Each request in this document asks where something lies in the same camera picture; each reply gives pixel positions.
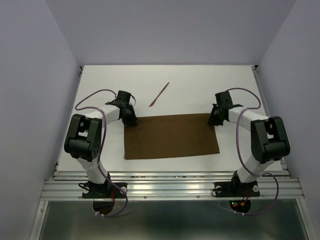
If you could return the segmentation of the brown wooden knife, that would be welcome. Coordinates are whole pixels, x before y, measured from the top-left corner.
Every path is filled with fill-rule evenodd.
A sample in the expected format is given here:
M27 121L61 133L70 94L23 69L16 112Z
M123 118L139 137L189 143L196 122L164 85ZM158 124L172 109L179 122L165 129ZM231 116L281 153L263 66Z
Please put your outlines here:
M154 106L154 104L156 103L156 101L158 100L158 98L161 96L161 94L165 91L165 89L168 87L168 85L170 84L170 82L168 82L159 92L159 94L155 97L155 99L150 103L150 105L148 106L149 108Z

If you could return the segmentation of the aluminium rail frame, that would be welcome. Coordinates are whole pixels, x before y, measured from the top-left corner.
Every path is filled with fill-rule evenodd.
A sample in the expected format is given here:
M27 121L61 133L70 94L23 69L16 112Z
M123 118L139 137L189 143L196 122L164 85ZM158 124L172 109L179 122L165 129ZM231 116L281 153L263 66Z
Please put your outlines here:
M169 82L156 103L150 103ZM251 65L85 65L76 101L100 89L131 92L139 117L208 113L215 94L229 88L232 100L254 106L260 94ZM241 166L235 125L215 129L219 154L150 160L125 160L124 128L107 128L102 162L115 183L127 184L127 198L115 200L112 217L93 211L78 184L87 180L81 166L61 153L53 177L42 188L32 240L309 240L298 179L284 160L258 179L259 197L250 214L234 213L228 198L212 195L215 182L228 182Z

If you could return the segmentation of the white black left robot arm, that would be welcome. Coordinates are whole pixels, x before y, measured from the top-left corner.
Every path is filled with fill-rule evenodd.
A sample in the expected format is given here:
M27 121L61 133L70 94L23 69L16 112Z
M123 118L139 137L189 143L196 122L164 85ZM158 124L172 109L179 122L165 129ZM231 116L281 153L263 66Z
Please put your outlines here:
M136 126L138 123L134 105L131 104L131 99L135 97L127 91L118 91L114 94L115 99L102 107L80 107L89 97L102 91L98 90L76 104L76 111L92 112L71 117L64 142L64 151L78 161L87 175L87 182L80 183L79 187L82 188L82 197L88 199L110 198L120 191L120 187L112 183L101 161L107 125L119 120L125 127Z

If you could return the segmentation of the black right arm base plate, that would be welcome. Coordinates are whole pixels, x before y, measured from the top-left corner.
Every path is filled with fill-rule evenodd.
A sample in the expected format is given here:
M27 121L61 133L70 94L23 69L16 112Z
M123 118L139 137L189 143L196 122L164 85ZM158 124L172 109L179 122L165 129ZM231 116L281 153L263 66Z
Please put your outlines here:
M231 181L218 181L214 183L211 194L217 198L259 197L260 191L257 181L250 183L233 184Z

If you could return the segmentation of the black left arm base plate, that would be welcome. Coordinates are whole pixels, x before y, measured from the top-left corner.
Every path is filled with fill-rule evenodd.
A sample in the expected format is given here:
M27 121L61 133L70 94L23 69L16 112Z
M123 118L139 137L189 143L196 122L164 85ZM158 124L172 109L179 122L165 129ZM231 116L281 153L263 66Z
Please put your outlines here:
M82 189L83 199L124 199L125 195L108 181L103 184L96 184L90 181L79 183Z

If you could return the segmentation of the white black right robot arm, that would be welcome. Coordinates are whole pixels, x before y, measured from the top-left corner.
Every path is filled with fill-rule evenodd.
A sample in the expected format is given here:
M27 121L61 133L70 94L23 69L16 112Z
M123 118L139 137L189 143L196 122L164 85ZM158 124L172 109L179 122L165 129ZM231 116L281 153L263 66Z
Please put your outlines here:
M215 95L216 102L208 118L208 124L222 126L225 121L234 123L235 144L241 167L236 170L229 182L215 184L216 195L231 193L242 195L248 191L259 192L257 179L273 177L266 169L274 162L288 156L291 147L283 119L279 116L265 116L254 111L261 107L244 107L234 104L229 90ZM250 132L251 155L244 161L240 152L239 129Z

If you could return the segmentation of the brown cloth napkin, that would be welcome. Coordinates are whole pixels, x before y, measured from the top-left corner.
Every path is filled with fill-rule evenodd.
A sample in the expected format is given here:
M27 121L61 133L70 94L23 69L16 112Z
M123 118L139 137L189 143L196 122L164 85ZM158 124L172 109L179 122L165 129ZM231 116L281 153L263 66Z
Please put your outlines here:
M149 160L220 153L208 113L141 117L124 128L124 158Z

